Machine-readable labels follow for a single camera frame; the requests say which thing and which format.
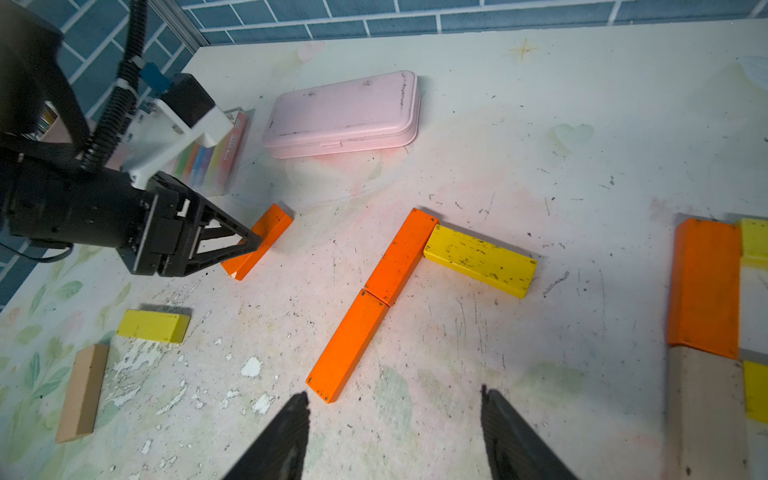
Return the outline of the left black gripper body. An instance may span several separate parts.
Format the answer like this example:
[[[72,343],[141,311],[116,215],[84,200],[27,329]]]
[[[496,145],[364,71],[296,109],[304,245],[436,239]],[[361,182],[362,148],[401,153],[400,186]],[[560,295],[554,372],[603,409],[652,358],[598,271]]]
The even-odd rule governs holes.
[[[11,235],[40,248],[113,248],[134,275],[197,272],[190,251],[197,230],[179,214],[197,205],[197,194],[165,172],[137,189],[124,172],[66,171],[1,152],[1,224]]]

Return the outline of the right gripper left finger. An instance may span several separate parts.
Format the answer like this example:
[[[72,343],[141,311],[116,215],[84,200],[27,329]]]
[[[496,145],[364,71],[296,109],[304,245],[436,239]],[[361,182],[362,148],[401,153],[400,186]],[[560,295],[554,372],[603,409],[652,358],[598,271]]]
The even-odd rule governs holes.
[[[303,473],[309,431],[307,393],[294,394],[224,479],[299,480]]]

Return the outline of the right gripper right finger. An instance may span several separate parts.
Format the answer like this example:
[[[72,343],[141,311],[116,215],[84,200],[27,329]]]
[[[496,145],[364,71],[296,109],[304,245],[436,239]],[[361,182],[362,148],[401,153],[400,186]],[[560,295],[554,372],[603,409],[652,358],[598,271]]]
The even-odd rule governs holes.
[[[482,386],[481,427],[493,479],[576,479],[495,389]]]

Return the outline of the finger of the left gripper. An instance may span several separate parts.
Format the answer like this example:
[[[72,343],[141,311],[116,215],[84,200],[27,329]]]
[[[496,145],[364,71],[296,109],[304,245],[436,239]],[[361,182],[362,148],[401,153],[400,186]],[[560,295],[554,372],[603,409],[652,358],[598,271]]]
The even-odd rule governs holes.
[[[183,255],[181,276],[189,276],[225,260],[255,251],[261,239],[250,233],[248,236],[237,234],[217,238],[203,238],[200,233],[192,244],[189,253]]]
[[[202,228],[205,231],[203,237],[233,235],[249,237],[252,235],[249,227],[172,175],[162,172],[161,186],[175,195],[175,199],[171,201],[170,218],[182,220],[192,227]]]

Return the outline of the orange block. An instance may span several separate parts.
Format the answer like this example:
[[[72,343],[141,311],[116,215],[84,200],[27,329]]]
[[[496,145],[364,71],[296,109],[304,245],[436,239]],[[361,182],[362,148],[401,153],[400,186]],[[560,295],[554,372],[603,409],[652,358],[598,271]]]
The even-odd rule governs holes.
[[[741,236],[689,218],[675,230],[666,341],[722,357],[739,353]]]
[[[272,204],[251,229],[261,239],[258,248],[248,254],[226,260],[221,266],[230,277],[242,281],[292,222],[293,218],[286,210],[278,204]]]
[[[339,398],[388,311],[367,290],[358,293],[306,379],[324,402]]]

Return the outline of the orange block low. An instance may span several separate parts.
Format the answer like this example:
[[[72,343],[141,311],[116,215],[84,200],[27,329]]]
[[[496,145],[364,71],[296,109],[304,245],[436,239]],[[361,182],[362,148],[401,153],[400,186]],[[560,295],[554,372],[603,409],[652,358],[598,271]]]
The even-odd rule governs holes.
[[[392,307],[423,257],[439,220],[413,208],[365,283],[365,290]]]

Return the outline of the wooden block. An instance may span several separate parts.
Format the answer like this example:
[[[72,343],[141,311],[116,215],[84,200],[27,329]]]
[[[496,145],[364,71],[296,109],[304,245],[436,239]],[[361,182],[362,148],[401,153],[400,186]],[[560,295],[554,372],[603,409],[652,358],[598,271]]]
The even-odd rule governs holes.
[[[665,477],[749,477],[740,361],[684,346],[668,350]]]
[[[74,360],[60,415],[55,443],[61,444],[94,431],[109,345],[97,343],[80,350]]]

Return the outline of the yellow block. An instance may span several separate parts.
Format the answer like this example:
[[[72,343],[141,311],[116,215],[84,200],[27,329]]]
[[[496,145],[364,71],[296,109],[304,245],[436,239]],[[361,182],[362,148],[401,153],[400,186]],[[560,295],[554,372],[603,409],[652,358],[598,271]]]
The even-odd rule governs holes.
[[[768,423],[768,367],[745,361],[743,369],[747,416]]]
[[[127,310],[116,334],[126,338],[180,344],[190,316],[145,310]]]
[[[433,229],[424,256],[520,299],[526,296],[537,267],[530,257],[443,225]]]
[[[768,221],[742,218],[738,222],[741,232],[741,264],[745,267],[768,269]]]

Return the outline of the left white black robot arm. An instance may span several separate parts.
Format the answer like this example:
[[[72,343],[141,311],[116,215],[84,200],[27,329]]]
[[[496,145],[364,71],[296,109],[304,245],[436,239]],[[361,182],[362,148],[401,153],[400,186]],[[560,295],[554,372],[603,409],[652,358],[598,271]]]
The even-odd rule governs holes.
[[[261,237],[165,171],[186,147],[212,147],[231,122],[189,74],[139,109],[148,5],[131,5],[108,104],[90,126],[57,62],[60,30],[1,5],[1,224],[45,250],[109,247],[135,275],[184,277],[256,251]]]

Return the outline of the colourful marker box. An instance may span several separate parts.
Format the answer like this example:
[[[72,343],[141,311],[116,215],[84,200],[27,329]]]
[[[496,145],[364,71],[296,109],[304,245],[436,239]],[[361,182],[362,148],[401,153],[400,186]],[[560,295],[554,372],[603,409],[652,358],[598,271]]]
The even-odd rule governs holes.
[[[249,117],[241,109],[226,112],[233,128],[215,147],[192,143],[176,158],[171,174],[206,197],[224,195]]]

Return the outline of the pink pencil case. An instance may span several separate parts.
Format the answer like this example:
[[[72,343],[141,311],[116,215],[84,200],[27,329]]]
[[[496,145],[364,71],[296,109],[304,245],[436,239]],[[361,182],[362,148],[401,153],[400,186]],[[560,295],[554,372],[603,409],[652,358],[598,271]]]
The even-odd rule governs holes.
[[[262,144],[277,159],[404,147],[418,134],[421,93],[402,70],[280,95]]]

